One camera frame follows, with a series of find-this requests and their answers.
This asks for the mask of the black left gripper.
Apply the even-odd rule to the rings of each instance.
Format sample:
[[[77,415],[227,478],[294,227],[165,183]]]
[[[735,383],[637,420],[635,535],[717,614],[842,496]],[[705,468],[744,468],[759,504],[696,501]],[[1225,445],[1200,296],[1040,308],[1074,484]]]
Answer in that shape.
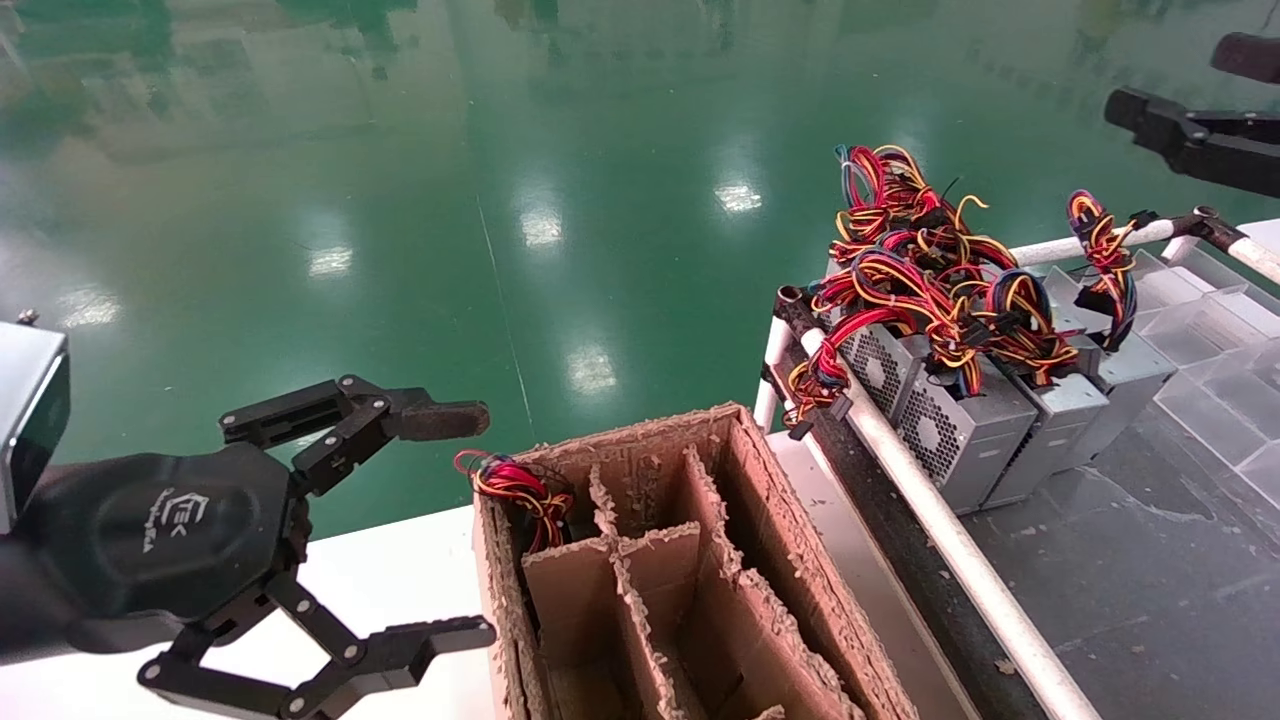
[[[52,468],[28,505],[28,650],[125,653],[173,641],[138,683],[180,707],[236,719],[339,719],[362,698],[421,683],[444,653],[497,639],[484,616],[358,638],[292,574],[289,470],[251,445]],[[329,657],[296,688],[205,667],[232,632],[283,611]]]

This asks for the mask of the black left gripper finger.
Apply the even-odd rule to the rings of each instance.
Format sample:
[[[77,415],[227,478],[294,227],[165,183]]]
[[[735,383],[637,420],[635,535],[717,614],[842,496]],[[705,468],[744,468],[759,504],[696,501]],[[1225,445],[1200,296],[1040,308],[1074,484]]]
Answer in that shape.
[[[483,401],[440,402],[421,387],[387,389],[343,375],[234,409],[219,424],[227,445],[261,450],[312,437],[293,456],[292,477],[301,495],[323,496],[393,439],[476,437],[490,414]]]

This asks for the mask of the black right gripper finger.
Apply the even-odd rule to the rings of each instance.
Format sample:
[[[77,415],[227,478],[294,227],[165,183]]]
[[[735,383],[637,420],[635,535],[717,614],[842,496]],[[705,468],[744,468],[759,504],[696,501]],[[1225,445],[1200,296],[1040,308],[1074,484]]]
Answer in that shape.
[[[1266,85],[1280,78],[1280,38],[1231,32],[1213,49],[1210,65],[1220,72]]]
[[[1129,87],[1114,90],[1103,118],[1179,174],[1267,197],[1279,196],[1279,115],[1192,110]]]

